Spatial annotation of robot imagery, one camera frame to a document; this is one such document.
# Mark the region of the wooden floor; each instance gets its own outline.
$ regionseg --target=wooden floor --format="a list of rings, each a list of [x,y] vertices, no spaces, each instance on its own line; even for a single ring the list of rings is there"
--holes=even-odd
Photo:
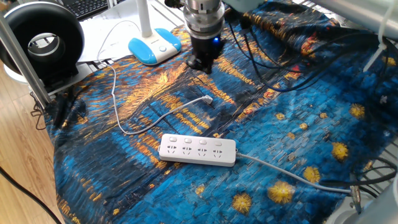
[[[53,146],[46,130],[35,129],[28,87],[12,81],[0,62],[0,166],[62,219],[57,208]],[[43,118],[39,127],[44,127]],[[0,223],[54,223],[32,199],[0,175]]]

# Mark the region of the metal pole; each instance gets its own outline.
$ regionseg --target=metal pole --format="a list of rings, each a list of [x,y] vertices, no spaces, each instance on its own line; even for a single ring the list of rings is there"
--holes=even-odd
[[[0,40],[17,65],[19,71],[26,78],[26,81],[33,90],[37,100],[42,107],[45,108],[45,106],[51,102],[49,94],[45,91],[44,86],[33,69],[32,64],[30,64],[26,54],[21,45],[19,45],[17,38],[3,15],[0,15]]]

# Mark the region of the plug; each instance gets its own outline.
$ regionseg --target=plug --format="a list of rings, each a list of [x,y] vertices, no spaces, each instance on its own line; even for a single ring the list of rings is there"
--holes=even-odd
[[[206,102],[207,104],[211,104],[211,102],[213,102],[212,97],[210,97],[209,95],[204,96],[203,101]]]

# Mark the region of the blue cloth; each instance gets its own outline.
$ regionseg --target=blue cloth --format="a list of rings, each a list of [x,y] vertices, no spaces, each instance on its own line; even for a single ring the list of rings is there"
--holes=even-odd
[[[233,17],[230,10],[228,17]],[[279,63],[353,32],[290,1],[267,1],[246,17],[261,46]],[[233,27],[248,54],[240,26],[234,22]],[[178,27],[173,34],[181,40],[182,52],[162,65],[148,67],[134,57],[113,65],[123,128],[140,130],[203,95],[214,98],[211,106],[198,102],[146,133],[126,136],[113,110],[113,72],[104,68],[46,108],[55,146],[57,202],[67,223],[321,223],[345,195],[316,190],[247,159],[238,159],[234,167],[160,161],[161,136],[234,139],[240,153],[317,182],[349,180],[353,162],[380,154],[392,138],[384,131],[397,131],[394,59],[385,74],[381,59],[362,72],[377,39],[324,66],[310,87],[278,93],[263,83],[288,88],[313,73],[259,67],[258,77],[226,27],[223,54],[206,75],[185,64],[187,31]],[[252,38],[249,42],[256,60],[273,66]],[[293,69],[322,65],[358,43],[345,39],[331,44]],[[382,95],[388,96],[385,105],[379,103]]]

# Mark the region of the electrical outlet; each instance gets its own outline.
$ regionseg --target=electrical outlet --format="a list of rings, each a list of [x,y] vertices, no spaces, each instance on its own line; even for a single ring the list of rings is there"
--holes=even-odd
[[[158,152],[164,161],[231,167],[236,160],[236,143],[230,139],[164,134]]]

